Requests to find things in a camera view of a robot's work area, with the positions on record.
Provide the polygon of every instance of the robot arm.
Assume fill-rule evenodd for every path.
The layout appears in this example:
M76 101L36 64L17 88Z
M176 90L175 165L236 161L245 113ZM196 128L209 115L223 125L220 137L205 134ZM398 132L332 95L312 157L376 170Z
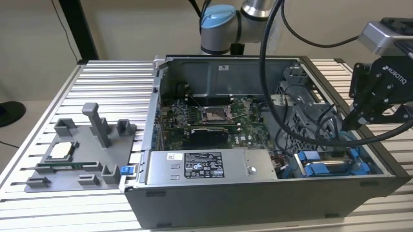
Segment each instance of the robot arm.
M370 22L358 40L380 58L371 65L354 65L348 92L354 102L343 131L362 124L402 123L413 116L413 107L406 105L413 102L413 19ZM383 115L394 106L394 114Z
M204 54L223 55L231 44L258 43L274 0L245 0L240 10L231 5L205 9L200 22L200 50Z

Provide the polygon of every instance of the green circuit board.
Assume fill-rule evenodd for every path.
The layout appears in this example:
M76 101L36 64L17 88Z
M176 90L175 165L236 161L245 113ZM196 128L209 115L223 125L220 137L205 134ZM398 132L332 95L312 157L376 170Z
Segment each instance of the green circuit board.
M188 106L184 101L175 102L163 108L164 149L245 147L267 149L272 153L274 145L258 106L247 97L233 98L229 105L220 106ZM189 135L193 130L205 129L225 131L225 142L213 145L191 144Z

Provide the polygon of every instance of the beige wall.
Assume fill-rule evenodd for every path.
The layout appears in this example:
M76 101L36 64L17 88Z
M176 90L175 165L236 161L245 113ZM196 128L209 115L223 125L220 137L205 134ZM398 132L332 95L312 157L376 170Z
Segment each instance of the beige wall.
M241 0L212 2L239 6ZM187 0L81 0L81 3L100 58L148 60L156 54L199 52L197 18ZM335 43L356 35L370 20L413 15L411 0L287 0L287 3L291 26L318 43ZM50 2L0 0L0 5L0 100L50 99L74 66ZM258 44L248 44L245 54L256 54L258 48ZM343 58L350 64L374 59L356 42L320 49L302 43L286 30L278 55Z

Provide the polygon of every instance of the power supply label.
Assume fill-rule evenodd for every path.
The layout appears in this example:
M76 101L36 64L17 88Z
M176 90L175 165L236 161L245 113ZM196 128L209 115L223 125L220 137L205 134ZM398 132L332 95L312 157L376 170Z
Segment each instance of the power supply label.
M220 152L185 153L184 166L184 177L187 179L224 177L224 163Z

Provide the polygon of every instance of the barcode sticker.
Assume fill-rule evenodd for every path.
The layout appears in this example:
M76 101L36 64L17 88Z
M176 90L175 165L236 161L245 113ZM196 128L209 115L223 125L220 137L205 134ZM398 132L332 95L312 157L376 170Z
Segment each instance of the barcode sticker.
M168 153L167 160L181 160L183 153Z

